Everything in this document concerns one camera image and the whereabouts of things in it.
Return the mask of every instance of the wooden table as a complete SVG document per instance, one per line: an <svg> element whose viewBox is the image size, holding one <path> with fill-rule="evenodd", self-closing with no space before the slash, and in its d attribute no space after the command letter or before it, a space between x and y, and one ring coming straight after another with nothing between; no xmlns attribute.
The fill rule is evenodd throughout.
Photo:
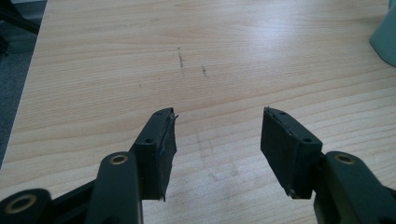
<svg viewBox="0 0 396 224"><path fill-rule="evenodd" d="M178 153L146 223L315 223L260 152L285 110L396 189L396 69L368 43L386 1L49 0L0 174L0 199L56 198L172 106Z"/></svg>

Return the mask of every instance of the gray carpet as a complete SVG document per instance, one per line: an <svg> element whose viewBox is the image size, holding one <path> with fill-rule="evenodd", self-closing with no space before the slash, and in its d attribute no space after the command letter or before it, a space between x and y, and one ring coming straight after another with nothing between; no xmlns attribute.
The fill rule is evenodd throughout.
<svg viewBox="0 0 396 224"><path fill-rule="evenodd" d="M28 20L40 24L47 1L16 4ZM0 54L0 168L6 153L12 125L18 110L24 82L32 60L36 35L0 21L0 36L9 44Z"/></svg>

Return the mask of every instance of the bolt hole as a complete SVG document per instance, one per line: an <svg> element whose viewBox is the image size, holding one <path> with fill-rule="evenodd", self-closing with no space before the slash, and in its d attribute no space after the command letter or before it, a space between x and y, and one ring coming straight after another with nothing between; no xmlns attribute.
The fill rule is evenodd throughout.
<svg viewBox="0 0 396 224"><path fill-rule="evenodd" d="M342 162L342 163L344 163L344 164L351 165L351 164L355 163L355 161L354 161L352 158L350 158L350 157L348 157L348 156L346 156L346 155L337 154L337 155L335 155L335 158L336 158L338 161L340 161L340 162Z"/></svg>
<svg viewBox="0 0 396 224"><path fill-rule="evenodd" d="M103 220L102 224L119 224L120 219L118 217L107 217Z"/></svg>
<svg viewBox="0 0 396 224"><path fill-rule="evenodd" d="M128 161L128 157L125 155L116 155L110 159L110 163L113 165L119 165Z"/></svg>
<svg viewBox="0 0 396 224"><path fill-rule="evenodd" d="M37 197L34 194L22 195L7 205L6 213L17 214L31 207L35 201L37 201Z"/></svg>
<svg viewBox="0 0 396 224"><path fill-rule="evenodd" d="M154 142L154 140L152 138L146 138L145 139L145 143L152 143Z"/></svg>

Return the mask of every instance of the pencil mark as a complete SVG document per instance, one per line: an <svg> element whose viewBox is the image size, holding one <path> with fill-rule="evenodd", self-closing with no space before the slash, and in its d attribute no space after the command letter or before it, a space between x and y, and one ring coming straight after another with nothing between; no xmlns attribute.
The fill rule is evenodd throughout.
<svg viewBox="0 0 396 224"><path fill-rule="evenodd" d="M231 176L236 176L236 175L239 175L239 171L238 171L238 169L236 168L235 163L232 163L232 167L231 167Z"/></svg>
<svg viewBox="0 0 396 224"><path fill-rule="evenodd" d="M184 58L181 55L180 48L177 48L178 51L178 60L180 61L181 75L184 76Z"/></svg>
<svg viewBox="0 0 396 224"><path fill-rule="evenodd" d="M204 77L207 77L206 69L203 65L202 66L202 74L204 74Z"/></svg>

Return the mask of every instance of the black plastic jaw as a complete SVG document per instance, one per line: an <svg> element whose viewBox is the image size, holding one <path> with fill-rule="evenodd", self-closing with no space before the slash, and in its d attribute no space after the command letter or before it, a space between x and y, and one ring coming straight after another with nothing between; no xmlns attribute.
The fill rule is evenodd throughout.
<svg viewBox="0 0 396 224"><path fill-rule="evenodd" d="M173 108L155 112L130 149L136 156L143 200L165 200L172 160L177 152L176 118Z"/></svg>
<svg viewBox="0 0 396 224"><path fill-rule="evenodd" d="M262 153L291 198L311 198L310 167L322 156L321 147L320 140L292 116L264 108Z"/></svg>

